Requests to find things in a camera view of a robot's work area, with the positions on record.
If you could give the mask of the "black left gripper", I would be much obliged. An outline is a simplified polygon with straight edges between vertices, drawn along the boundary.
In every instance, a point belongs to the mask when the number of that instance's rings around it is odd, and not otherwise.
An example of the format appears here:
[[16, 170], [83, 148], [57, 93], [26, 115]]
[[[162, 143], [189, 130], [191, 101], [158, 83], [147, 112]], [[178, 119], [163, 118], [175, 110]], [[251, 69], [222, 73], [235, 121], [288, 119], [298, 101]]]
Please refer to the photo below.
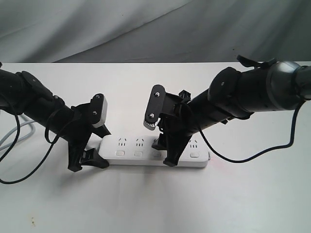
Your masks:
[[82, 166], [94, 166], [98, 168], [109, 167], [109, 162], [102, 158], [96, 149], [85, 151], [85, 147], [92, 134], [100, 138], [111, 135], [105, 125], [94, 128], [89, 119], [90, 103], [73, 106], [72, 122], [65, 128], [64, 138], [68, 141], [69, 164], [68, 169], [77, 172]]

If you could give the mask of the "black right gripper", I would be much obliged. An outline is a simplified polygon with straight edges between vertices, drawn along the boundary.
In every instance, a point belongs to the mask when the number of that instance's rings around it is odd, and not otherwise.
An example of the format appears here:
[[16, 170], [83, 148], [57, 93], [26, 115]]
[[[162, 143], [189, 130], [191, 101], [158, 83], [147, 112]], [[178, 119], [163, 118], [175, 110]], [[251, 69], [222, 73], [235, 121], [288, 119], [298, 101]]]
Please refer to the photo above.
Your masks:
[[178, 95], [166, 92], [157, 125], [161, 134], [152, 143], [152, 148], [167, 151], [163, 164], [169, 167], [178, 165], [183, 151], [192, 138], [192, 136], [185, 136], [183, 132], [185, 123], [181, 116], [182, 103], [188, 103], [190, 100], [191, 93], [186, 90], [182, 90]]

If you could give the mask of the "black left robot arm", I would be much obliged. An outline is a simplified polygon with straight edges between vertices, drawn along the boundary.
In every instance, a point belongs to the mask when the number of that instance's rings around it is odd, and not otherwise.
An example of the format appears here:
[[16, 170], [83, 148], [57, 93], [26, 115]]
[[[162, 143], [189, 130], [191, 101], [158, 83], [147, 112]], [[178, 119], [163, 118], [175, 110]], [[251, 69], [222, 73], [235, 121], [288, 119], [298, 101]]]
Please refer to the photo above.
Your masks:
[[35, 76], [27, 71], [0, 71], [0, 108], [10, 114], [25, 114], [45, 127], [45, 137], [53, 132], [68, 143], [68, 169], [77, 172], [83, 166], [106, 168], [109, 162], [95, 149], [86, 150], [92, 134], [109, 135], [105, 126], [107, 100], [95, 94], [90, 102], [68, 107]]

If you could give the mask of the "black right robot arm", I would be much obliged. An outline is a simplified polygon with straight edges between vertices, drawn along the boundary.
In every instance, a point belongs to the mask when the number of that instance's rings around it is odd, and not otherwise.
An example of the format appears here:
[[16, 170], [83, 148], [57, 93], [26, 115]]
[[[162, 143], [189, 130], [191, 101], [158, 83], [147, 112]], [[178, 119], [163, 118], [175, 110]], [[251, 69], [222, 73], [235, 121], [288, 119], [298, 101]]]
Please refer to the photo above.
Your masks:
[[276, 59], [257, 62], [238, 56], [238, 61], [247, 71], [223, 69], [209, 88], [195, 98], [185, 90], [175, 95], [162, 85], [153, 86], [144, 126], [150, 130], [159, 128], [160, 135], [152, 147], [166, 151], [165, 165], [178, 165], [195, 133], [232, 119], [247, 120], [256, 112], [293, 111], [289, 143], [266, 151], [293, 145], [298, 112], [311, 99], [311, 68]]

